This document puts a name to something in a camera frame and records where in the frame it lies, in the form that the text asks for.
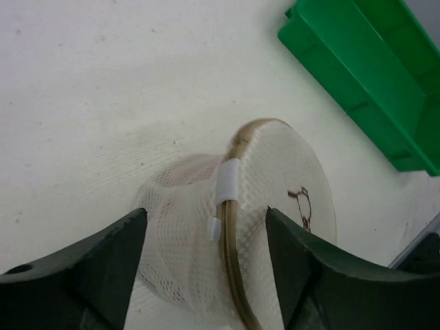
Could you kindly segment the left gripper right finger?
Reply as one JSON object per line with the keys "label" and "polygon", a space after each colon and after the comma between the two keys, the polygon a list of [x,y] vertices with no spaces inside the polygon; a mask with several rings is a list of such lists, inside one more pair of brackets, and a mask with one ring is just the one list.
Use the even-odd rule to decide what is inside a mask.
{"label": "left gripper right finger", "polygon": [[286,329],[439,328],[439,273],[371,263],[274,208],[265,222]]}

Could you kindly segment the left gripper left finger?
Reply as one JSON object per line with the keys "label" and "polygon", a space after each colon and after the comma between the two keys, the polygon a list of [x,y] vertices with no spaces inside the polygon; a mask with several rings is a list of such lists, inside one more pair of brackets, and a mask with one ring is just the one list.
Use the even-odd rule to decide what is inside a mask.
{"label": "left gripper left finger", "polygon": [[138,208],[103,230],[1,275],[2,329],[123,329],[144,245]]}

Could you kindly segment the white mesh laundry bag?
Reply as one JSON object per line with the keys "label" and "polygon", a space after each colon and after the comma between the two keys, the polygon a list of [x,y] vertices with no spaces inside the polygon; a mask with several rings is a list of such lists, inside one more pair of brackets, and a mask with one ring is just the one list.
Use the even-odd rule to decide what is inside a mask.
{"label": "white mesh laundry bag", "polygon": [[310,145],[277,119],[243,125],[223,155],[169,164],[140,186],[135,206],[148,215],[142,283],[202,320],[233,329],[283,328],[268,208],[337,241],[323,168]]}

